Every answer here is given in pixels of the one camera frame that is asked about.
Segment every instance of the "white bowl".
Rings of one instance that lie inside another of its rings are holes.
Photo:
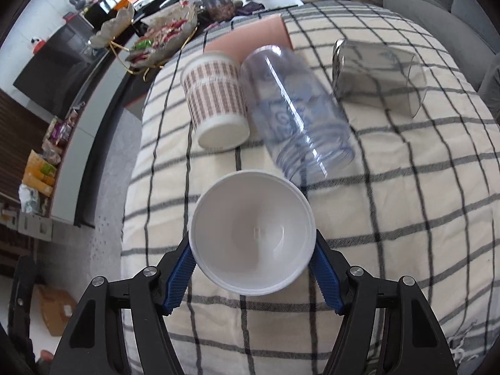
[[[258,170],[217,181],[199,198],[189,228],[203,273],[243,295],[288,286],[308,265],[315,243],[313,211],[300,190]]]

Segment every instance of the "wooden cabinet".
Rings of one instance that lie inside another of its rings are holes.
[[[0,197],[18,200],[31,150],[40,152],[48,124],[0,90]]]

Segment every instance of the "orange object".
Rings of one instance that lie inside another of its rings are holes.
[[[222,52],[242,63],[249,54],[266,45],[293,49],[287,27],[280,15],[271,15],[219,36],[207,44],[204,52]]]
[[[130,4],[129,0],[121,0],[117,5],[114,6],[113,10],[118,11],[120,8],[128,7]]]
[[[42,181],[43,183],[48,184],[49,186],[54,186],[54,183],[56,182],[53,177],[45,176],[43,173],[41,173],[41,171],[36,170],[35,168],[26,167],[24,175],[31,175],[34,178]]]
[[[42,48],[42,46],[45,45],[45,43],[46,42],[43,39],[41,39],[39,42],[37,42],[37,44],[33,48],[33,54],[37,53]]]
[[[47,196],[48,198],[52,196],[52,188],[41,180],[38,180],[33,175],[25,173],[22,177],[22,182],[32,189],[38,190],[41,194]]]

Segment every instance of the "clear plastic bottle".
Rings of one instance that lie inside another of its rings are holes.
[[[353,160],[349,125],[335,98],[291,49],[252,52],[240,81],[259,135],[288,180],[319,183]]]

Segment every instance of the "patterned paper cup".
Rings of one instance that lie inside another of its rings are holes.
[[[250,135],[238,74],[239,64],[222,52],[205,53],[182,71],[195,138],[202,148],[236,148]]]

